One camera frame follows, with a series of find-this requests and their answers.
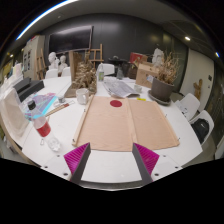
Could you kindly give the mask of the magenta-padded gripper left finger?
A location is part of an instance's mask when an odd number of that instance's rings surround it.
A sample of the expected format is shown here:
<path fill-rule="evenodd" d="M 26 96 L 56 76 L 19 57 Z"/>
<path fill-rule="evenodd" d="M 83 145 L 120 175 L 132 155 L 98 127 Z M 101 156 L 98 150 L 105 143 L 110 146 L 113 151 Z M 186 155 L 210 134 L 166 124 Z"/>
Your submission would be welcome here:
<path fill-rule="evenodd" d="M 57 154 L 45 163 L 42 169 L 72 183 L 79 184 L 90 153 L 90 144 L 86 143 L 65 155 Z"/>

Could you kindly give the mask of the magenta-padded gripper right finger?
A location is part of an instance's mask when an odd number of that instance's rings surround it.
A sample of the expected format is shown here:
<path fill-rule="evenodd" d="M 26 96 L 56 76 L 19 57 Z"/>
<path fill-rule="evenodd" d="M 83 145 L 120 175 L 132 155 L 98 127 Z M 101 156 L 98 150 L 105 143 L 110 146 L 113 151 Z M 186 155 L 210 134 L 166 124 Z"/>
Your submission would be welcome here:
<path fill-rule="evenodd" d="M 143 185 L 152 183 L 182 169 L 168 155 L 158 155 L 154 151 L 137 143 L 133 144 L 132 153 L 137 163 Z"/>

